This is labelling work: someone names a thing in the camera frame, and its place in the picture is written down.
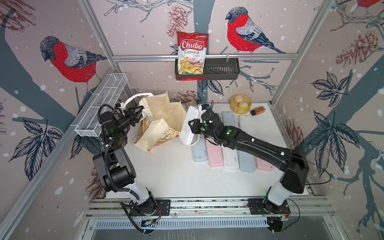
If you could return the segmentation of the grey pencil case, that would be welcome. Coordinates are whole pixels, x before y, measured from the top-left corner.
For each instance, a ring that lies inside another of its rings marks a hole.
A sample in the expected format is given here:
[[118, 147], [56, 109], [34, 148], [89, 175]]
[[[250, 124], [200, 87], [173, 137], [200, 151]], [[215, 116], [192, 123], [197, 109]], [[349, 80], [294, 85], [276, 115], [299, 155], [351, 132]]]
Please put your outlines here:
[[204, 138], [199, 139], [199, 141], [192, 147], [192, 151], [193, 159], [195, 162], [203, 162], [208, 160], [208, 152]]

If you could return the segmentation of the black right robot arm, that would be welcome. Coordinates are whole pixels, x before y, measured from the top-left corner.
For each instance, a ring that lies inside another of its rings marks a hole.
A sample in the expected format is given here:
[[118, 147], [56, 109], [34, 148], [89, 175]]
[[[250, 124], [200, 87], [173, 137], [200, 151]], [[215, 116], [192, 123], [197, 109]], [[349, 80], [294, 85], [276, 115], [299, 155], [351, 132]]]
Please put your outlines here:
[[283, 172], [262, 201], [267, 213], [277, 214], [292, 194], [304, 192], [310, 168], [298, 152], [257, 139], [237, 127], [225, 126], [211, 109], [205, 110], [200, 119], [189, 120], [188, 125], [193, 134], [211, 138], [221, 147], [251, 154]]

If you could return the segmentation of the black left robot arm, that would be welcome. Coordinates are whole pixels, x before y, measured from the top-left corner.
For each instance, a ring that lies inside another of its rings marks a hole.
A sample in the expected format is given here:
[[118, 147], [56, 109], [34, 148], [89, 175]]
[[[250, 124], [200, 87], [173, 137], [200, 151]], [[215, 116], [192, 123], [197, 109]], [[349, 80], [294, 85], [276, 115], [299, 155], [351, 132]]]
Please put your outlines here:
[[142, 118], [144, 107], [121, 110], [103, 104], [98, 112], [98, 123], [102, 127], [103, 149], [93, 157], [102, 187], [106, 192], [124, 193], [132, 203], [123, 203], [138, 214], [150, 216], [157, 210], [152, 193], [135, 181], [136, 170], [125, 151], [128, 131]]

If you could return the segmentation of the cream canvas tote bag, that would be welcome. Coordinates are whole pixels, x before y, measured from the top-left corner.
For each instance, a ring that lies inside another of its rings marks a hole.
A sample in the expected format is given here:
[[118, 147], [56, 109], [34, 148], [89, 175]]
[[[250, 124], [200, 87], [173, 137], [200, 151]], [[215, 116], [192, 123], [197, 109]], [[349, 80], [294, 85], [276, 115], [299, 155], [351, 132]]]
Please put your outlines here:
[[139, 132], [132, 144], [144, 152], [150, 153], [169, 140], [178, 137], [183, 128], [187, 112], [181, 102], [171, 102], [168, 93], [153, 95], [140, 93], [121, 103], [123, 110], [137, 97], [142, 97], [139, 106], [143, 107]]

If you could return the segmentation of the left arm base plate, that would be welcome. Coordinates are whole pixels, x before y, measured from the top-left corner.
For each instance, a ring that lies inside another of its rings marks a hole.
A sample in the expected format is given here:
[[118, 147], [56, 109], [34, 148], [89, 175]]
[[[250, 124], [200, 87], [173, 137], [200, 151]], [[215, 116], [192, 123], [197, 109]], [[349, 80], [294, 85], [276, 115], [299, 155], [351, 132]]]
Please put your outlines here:
[[131, 217], [169, 216], [171, 200], [147, 199], [144, 203], [131, 207]]

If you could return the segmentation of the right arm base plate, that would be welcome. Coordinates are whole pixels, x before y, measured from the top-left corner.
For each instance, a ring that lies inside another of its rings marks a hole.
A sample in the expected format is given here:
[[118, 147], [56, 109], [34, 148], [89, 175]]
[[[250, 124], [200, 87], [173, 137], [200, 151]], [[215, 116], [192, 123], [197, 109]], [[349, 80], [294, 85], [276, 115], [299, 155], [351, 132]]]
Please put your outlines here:
[[247, 207], [251, 215], [290, 215], [291, 211], [287, 200], [278, 206], [264, 198], [250, 198], [247, 200]]

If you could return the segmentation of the pink pencil case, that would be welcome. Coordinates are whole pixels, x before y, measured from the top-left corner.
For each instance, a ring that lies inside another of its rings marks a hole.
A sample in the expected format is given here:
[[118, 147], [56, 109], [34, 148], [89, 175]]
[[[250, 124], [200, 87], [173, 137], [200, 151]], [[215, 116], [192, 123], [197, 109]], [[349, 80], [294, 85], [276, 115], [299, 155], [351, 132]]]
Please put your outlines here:
[[274, 169], [274, 166], [272, 164], [260, 158], [256, 158], [256, 165], [257, 169], [261, 171], [272, 171]]
[[223, 151], [221, 146], [212, 144], [205, 140], [208, 153], [208, 162], [210, 167], [220, 167], [224, 165]]

